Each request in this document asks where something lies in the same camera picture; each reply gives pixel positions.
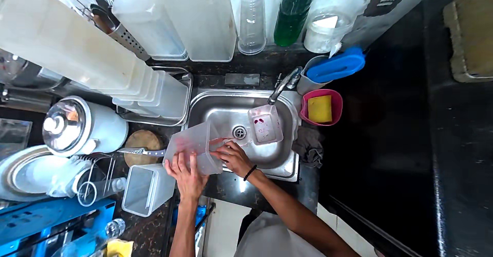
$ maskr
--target white shirt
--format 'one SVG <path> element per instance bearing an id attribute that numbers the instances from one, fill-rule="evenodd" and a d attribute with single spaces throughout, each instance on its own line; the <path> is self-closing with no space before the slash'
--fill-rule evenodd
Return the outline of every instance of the white shirt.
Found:
<path id="1" fill-rule="evenodd" d="M 235 257 L 325 257 L 290 231 L 279 216 L 263 212 L 246 229 Z"/>

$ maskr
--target knife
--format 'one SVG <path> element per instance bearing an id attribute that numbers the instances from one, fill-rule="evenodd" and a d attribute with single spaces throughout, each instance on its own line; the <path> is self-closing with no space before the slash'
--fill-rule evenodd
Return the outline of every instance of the knife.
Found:
<path id="1" fill-rule="evenodd" d="M 121 148 L 116 152 L 164 157 L 164 154 L 166 153 L 166 149 L 148 151 L 146 147 L 129 147 L 129 148 Z"/>

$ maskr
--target black wristband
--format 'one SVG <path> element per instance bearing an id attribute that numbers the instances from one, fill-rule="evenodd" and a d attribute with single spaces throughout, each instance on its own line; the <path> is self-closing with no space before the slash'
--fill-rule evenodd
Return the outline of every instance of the black wristband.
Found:
<path id="1" fill-rule="evenodd" d="M 254 165 L 250 171 L 246 174 L 245 178 L 243 178 L 243 181 L 246 181 L 248 176 L 250 176 L 250 174 L 257 168 L 257 165 Z"/>

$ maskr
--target stainless steel sink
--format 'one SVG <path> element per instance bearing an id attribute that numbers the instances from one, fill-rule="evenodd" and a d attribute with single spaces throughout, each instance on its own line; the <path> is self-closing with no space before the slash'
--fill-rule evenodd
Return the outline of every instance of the stainless steel sink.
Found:
<path id="1" fill-rule="evenodd" d="M 198 89 L 192 95 L 188 121 L 182 129 L 210 120 L 222 137 L 240 138 L 235 141 L 269 178 L 295 182 L 298 180 L 299 155 L 291 150 L 291 145 L 301 125 L 298 116 L 301 96 L 298 93 L 283 91 L 275 104 L 284 139 L 265 145 L 255 145 L 252 141 L 254 132 L 247 112 L 267 104 L 271 94 L 268 90 Z"/>

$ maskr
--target blue rack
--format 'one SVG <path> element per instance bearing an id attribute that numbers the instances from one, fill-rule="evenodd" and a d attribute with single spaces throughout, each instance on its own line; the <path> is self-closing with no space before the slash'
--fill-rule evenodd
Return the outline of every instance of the blue rack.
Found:
<path id="1" fill-rule="evenodd" d="M 15 256 L 12 253 L 19 249 L 22 239 L 38 234 L 40 239 L 47 238 L 53 227 L 94 210 L 99 210 L 99 215 L 94 218 L 92 227 L 84 230 L 104 229 L 113 219 L 114 209 L 115 201 L 111 199 L 104 198 L 90 207 L 83 207 L 77 198 L 63 198 L 22 203 L 0 210 L 0 256 Z M 32 256 L 45 257 L 46 246 L 47 240 L 38 243 Z"/>

